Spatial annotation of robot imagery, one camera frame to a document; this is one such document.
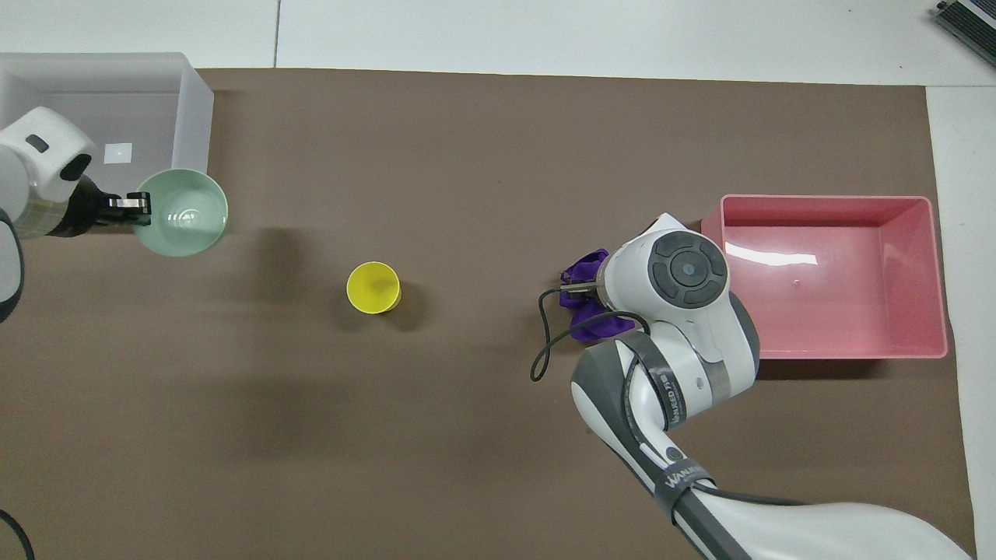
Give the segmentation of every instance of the purple fabric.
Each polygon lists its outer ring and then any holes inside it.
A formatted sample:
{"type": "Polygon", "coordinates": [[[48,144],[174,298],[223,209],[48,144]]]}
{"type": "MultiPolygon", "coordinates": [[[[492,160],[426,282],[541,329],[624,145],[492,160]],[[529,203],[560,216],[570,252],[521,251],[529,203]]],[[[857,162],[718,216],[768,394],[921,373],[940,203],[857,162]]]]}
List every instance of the purple fabric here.
{"type": "MultiPolygon", "coordinates": [[[[609,252],[605,249],[599,249],[585,255],[581,260],[561,273],[561,281],[566,284],[569,281],[590,282],[595,280],[599,268],[607,257],[609,257],[609,252]]],[[[608,311],[597,299],[572,299],[564,292],[561,292],[560,304],[561,307],[574,311],[574,319],[571,320],[572,327],[586,319],[591,319],[600,313],[608,311]]],[[[633,328],[633,325],[633,321],[620,317],[609,317],[608,319],[578,329],[574,333],[571,333],[571,337],[581,342],[598,342],[601,339],[624,333],[633,328]]]]}

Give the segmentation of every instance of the yellow cup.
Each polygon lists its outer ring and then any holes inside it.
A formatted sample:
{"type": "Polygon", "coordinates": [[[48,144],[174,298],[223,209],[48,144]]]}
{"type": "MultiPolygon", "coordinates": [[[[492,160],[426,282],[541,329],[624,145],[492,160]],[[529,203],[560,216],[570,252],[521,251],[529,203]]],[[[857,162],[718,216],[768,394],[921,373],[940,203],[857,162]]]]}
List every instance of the yellow cup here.
{"type": "Polygon", "coordinates": [[[353,307],[364,313],[384,313],[401,301],[401,281],[394,269],[386,264],[365,262],[350,273],[346,295],[353,307]]]}

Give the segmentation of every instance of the mint green bowl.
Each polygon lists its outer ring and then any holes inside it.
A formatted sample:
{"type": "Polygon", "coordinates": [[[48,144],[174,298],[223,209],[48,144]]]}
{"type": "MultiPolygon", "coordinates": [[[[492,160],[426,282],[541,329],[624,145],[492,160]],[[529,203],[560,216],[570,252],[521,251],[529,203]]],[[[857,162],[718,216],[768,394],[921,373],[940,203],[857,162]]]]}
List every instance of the mint green bowl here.
{"type": "Polygon", "coordinates": [[[149,250],[185,257],[207,249],[228,222],[228,199],[214,179],[192,169],[167,169],[142,184],[152,206],[149,225],[132,229],[149,250]]]}

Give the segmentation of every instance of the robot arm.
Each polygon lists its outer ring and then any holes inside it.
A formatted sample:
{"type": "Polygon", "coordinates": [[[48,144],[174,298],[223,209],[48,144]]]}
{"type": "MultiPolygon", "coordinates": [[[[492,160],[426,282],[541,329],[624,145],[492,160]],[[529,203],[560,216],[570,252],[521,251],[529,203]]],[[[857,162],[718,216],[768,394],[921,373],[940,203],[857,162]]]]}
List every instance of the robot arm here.
{"type": "Polygon", "coordinates": [[[718,247],[664,214],[603,264],[597,297],[641,315],[585,350],[571,379],[582,418],[705,558],[968,559],[928,523],[853,503],[776,505],[719,490],[666,431],[748,389],[757,333],[718,247]]]}
{"type": "Polygon", "coordinates": [[[0,130],[0,322],[21,296],[21,239],[72,237],[98,223],[148,223],[147,193],[121,200],[83,175],[95,151],[80,129],[44,107],[0,130]]]}

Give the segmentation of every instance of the pink container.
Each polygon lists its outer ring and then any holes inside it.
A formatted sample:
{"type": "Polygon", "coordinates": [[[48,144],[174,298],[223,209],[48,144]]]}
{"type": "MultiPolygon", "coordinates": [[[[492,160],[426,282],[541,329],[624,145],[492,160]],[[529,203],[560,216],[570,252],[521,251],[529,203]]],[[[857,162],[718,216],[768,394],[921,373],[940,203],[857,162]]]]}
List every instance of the pink container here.
{"type": "Polygon", "coordinates": [[[761,358],[947,354],[926,198],[729,194],[702,233],[726,253],[761,358]]]}

